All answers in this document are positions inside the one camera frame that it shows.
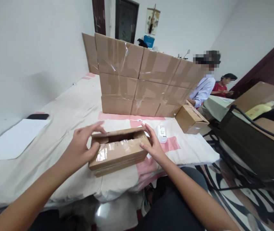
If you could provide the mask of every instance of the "yellow bottle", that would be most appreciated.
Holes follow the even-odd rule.
[[[270,101],[265,104],[259,104],[257,106],[254,106],[252,109],[248,110],[245,114],[251,119],[254,120],[261,114],[268,112],[272,109],[274,106],[274,101]]]

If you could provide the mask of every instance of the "white small device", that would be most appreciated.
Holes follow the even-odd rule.
[[[159,125],[157,127],[157,137],[160,143],[166,143],[167,142],[167,135],[166,135],[166,129],[164,126]]]

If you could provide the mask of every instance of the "picture on wall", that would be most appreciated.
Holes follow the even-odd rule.
[[[160,11],[157,9],[148,8],[146,12],[146,30],[145,33],[156,35]]]

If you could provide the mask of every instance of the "red shirt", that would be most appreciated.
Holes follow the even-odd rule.
[[[215,83],[214,88],[212,91],[221,91],[221,90],[227,90],[227,86],[220,86],[219,83]],[[218,93],[215,94],[216,96],[219,97],[225,97],[226,98],[226,93]]]

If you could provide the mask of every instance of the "white wall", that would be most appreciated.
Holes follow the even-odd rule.
[[[221,52],[217,80],[233,73],[243,78],[274,48],[274,1],[241,0],[211,49]]]
[[[194,54],[209,50],[235,8],[238,0],[135,0],[139,5],[135,44],[145,35],[146,9],[161,11],[154,46],[167,54],[179,53],[192,61]],[[111,18],[115,22],[115,0],[112,0]],[[114,38],[115,23],[111,28]]]
[[[0,0],[0,134],[87,72],[91,0]]]

